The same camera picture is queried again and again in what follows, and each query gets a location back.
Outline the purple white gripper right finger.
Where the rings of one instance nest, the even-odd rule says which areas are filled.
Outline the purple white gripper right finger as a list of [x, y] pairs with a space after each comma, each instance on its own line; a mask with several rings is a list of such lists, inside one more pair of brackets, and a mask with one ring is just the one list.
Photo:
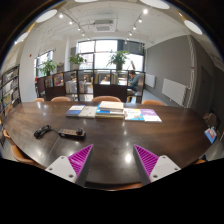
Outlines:
[[157, 156], [138, 145], [134, 145], [133, 155], [143, 186], [180, 170], [168, 156]]

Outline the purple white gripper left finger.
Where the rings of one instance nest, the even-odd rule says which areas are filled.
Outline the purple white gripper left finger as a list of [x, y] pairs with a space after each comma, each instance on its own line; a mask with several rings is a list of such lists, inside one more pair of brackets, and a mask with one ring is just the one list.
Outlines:
[[46, 168], [46, 171], [79, 186], [84, 186], [92, 156], [93, 145], [89, 145], [68, 157], [58, 157]]

